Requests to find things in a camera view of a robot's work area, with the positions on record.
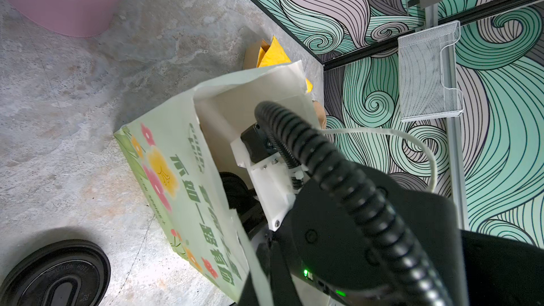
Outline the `white green paper bag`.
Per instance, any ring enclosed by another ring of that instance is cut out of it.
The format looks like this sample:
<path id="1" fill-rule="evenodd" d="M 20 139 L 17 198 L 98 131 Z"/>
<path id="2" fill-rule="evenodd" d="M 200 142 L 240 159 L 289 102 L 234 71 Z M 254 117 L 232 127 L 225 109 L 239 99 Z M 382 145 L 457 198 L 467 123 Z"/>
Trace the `white green paper bag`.
<path id="1" fill-rule="evenodd" d="M 223 75 L 177 94 L 116 140 L 173 250 L 232 300 L 250 271 L 249 238 L 230 209 L 221 172 L 238 175 L 231 143 L 256 121 L 262 101 L 280 103 L 317 127 L 300 62 Z"/>

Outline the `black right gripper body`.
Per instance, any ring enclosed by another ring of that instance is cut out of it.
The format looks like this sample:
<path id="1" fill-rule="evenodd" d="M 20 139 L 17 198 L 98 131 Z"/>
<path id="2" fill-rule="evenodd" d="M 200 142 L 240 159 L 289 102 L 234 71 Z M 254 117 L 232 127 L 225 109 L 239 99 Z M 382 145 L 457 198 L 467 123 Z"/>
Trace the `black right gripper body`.
<path id="1" fill-rule="evenodd" d="M 365 168 L 433 262 L 455 305 L 469 303 L 457 210 L 449 199 L 402 188 L 387 174 Z M 257 252 L 274 305 L 300 305 L 298 279 L 343 305 L 401 305 L 352 219 L 313 180 L 298 194 L 279 229 L 268 231 Z"/>

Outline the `black cup lid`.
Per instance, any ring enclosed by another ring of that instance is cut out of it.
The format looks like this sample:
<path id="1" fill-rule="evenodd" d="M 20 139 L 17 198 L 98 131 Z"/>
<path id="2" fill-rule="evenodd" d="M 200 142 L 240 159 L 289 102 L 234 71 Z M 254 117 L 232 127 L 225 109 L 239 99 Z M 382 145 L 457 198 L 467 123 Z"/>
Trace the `black cup lid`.
<path id="1" fill-rule="evenodd" d="M 220 173 L 220 178 L 230 209 L 235 209 L 239 215 L 243 215 L 255 205 L 254 190 L 249 189 L 238 175 L 224 171 Z"/>

